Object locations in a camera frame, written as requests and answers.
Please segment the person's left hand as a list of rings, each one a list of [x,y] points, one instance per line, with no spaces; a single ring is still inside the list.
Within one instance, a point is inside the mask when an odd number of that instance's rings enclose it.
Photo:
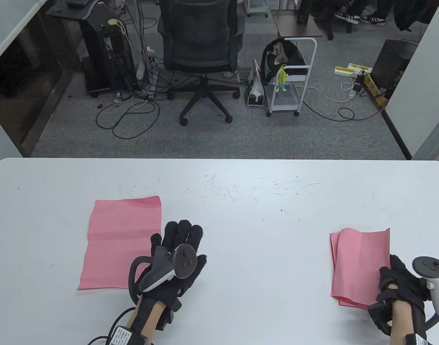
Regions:
[[[164,236],[150,238],[151,256],[137,257],[129,270],[129,294],[134,303],[142,296],[161,302],[177,312],[179,297],[194,283],[206,264],[206,255],[197,256],[203,236],[199,225],[188,220],[169,222]]]

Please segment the person's right hand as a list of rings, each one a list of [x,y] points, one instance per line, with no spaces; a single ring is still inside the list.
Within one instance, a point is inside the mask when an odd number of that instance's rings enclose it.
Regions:
[[[431,300],[424,278],[413,275],[397,255],[390,255],[390,267],[379,269],[379,294],[377,302],[405,301],[414,312],[425,315],[424,302]]]

